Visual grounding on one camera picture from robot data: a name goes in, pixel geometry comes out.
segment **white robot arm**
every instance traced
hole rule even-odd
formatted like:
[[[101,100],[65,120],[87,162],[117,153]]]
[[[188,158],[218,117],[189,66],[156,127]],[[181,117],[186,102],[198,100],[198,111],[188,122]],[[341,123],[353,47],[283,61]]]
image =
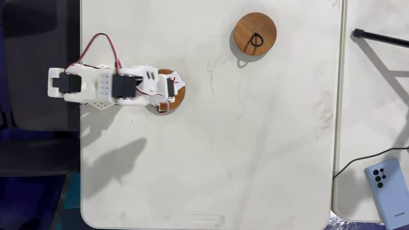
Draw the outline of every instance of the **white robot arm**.
[[[66,70],[50,68],[48,96],[67,102],[103,102],[118,105],[159,105],[174,102],[173,78],[150,66],[95,68],[74,64]]]

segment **white wire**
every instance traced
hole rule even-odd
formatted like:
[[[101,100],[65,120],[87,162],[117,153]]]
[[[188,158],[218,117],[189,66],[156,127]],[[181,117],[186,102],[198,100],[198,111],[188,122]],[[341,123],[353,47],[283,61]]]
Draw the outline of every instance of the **white wire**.
[[[138,92],[140,92],[141,94],[147,95],[147,96],[157,96],[157,95],[163,96],[165,98],[165,100],[166,100],[166,105],[167,105],[167,109],[166,109],[165,112],[169,112],[171,110],[171,104],[169,103],[169,100],[166,98],[166,96],[163,93],[147,93],[147,92],[142,91],[141,89],[139,89],[137,86],[136,86],[136,90]]]

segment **round wooden coaster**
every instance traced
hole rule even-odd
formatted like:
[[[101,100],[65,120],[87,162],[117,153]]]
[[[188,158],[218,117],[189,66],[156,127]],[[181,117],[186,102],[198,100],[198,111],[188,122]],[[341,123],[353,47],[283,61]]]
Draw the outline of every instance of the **round wooden coaster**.
[[[249,13],[242,17],[235,27],[235,42],[238,48],[248,55],[257,56],[267,53],[273,47],[276,38],[277,28],[273,20],[262,13]]]
[[[161,69],[158,72],[159,74],[171,74],[173,73],[172,70],[166,70],[166,69]],[[178,90],[178,94],[176,96],[174,96],[174,102],[171,103],[171,110],[177,108],[177,106],[179,106],[181,104],[181,102],[183,101],[183,99],[185,98],[185,93],[186,93],[186,86],[180,88]],[[165,111],[167,109],[167,105],[166,103],[162,103],[160,104],[160,110],[161,111]]]

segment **white table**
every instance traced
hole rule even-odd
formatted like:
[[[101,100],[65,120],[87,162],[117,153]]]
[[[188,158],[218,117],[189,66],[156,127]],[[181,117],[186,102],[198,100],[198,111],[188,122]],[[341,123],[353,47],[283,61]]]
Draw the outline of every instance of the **white table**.
[[[83,47],[107,33],[124,66],[169,68],[187,87],[166,116],[145,107],[82,107],[84,220],[121,229],[323,229],[337,4],[82,1]],[[250,12],[277,26],[277,41],[262,57],[245,57],[232,37]],[[108,43],[98,39],[85,62],[112,66]]]
[[[335,172],[349,161],[409,145],[409,49],[351,38],[355,28],[409,40],[409,2],[348,0]],[[409,185],[409,154],[352,163],[334,181],[333,210],[345,220],[379,222],[364,169],[398,158]]]

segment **blue phone case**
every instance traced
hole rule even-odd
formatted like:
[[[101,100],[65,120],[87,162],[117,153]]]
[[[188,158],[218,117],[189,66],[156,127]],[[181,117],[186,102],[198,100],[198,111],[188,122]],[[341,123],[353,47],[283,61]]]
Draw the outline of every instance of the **blue phone case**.
[[[386,229],[403,229],[409,225],[409,190],[399,160],[393,158],[372,165],[366,168],[366,174]]]

